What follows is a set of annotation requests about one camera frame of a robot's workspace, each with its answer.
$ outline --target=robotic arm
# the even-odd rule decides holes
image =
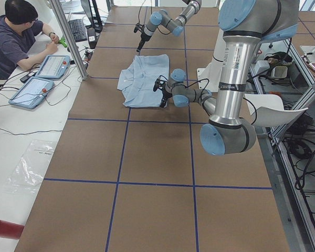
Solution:
[[[254,127],[239,117],[246,79],[259,43],[291,38],[297,31],[299,0],[226,0],[218,23],[226,42],[217,99],[205,89],[188,89],[185,73],[175,69],[168,81],[158,79],[163,101],[173,97],[177,107],[199,103],[209,115],[201,129],[201,143],[212,155],[250,149],[256,140]]]
[[[134,32],[141,32],[141,41],[137,48],[137,52],[140,52],[145,42],[148,42],[153,36],[155,30],[159,25],[164,26],[175,36],[179,36],[183,32],[183,27],[187,23],[187,21],[196,13],[198,13],[201,8],[202,0],[182,0],[185,2],[188,7],[182,11],[182,13],[173,20],[168,12],[164,9],[153,12],[148,23],[146,25],[141,25],[137,23],[134,28]]]

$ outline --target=keyboard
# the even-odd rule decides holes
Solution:
[[[82,19],[69,20],[69,27],[75,39],[75,42],[87,40],[86,28]]]

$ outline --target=clear plastic bag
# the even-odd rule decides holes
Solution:
[[[57,142],[32,140],[4,184],[8,193],[34,194],[43,181]]]

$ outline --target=man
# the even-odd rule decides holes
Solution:
[[[28,70],[57,51],[58,36],[48,24],[39,21],[37,17],[37,11],[29,2],[6,1],[5,15],[0,16],[0,70],[3,79],[7,79],[16,66]],[[29,57],[27,52],[40,32],[48,35],[51,43],[42,52]]]

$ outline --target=table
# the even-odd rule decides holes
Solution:
[[[61,37],[61,31],[55,19],[49,23],[56,33]],[[49,37],[39,35],[37,41],[32,46],[29,55],[35,54],[49,42]],[[88,47],[88,42],[80,42],[79,48]],[[62,45],[58,46],[58,55],[69,55],[66,48]],[[0,107],[0,128],[12,131],[14,133],[34,132],[38,130],[62,130],[68,117],[68,112],[75,100],[76,94],[80,86],[79,72],[72,67],[69,71],[73,71],[70,76],[64,81],[69,88],[60,84],[47,96],[47,100],[54,104],[64,98],[68,93],[67,98],[55,106],[50,106],[46,101],[43,101],[36,109],[32,111],[20,109],[13,106]],[[22,72],[17,68],[12,76]],[[19,79],[23,75],[10,80],[6,87],[19,88],[23,84]],[[15,89],[3,89],[1,94],[7,97],[12,97],[16,92]],[[0,106],[8,104],[8,99],[0,95]],[[0,130],[0,219],[13,223],[25,224],[29,216],[30,210],[34,203],[36,195],[30,194],[8,194],[3,191],[3,185],[8,177],[13,172],[18,164],[20,157],[25,153],[27,147],[32,140],[44,140],[57,142],[61,132],[37,133],[31,135],[14,136]],[[14,251],[17,241],[0,238],[0,251]]]
[[[15,251],[289,251],[258,142],[209,156],[197,104],[122,105],[117,82],[136,54],[138,11],[110,11]],[[201,9],[178,38],[155,33],[141,55],[167,54],[190,84],[211,61],[217,14]],[[250,120],[245,103],[241,113]]]

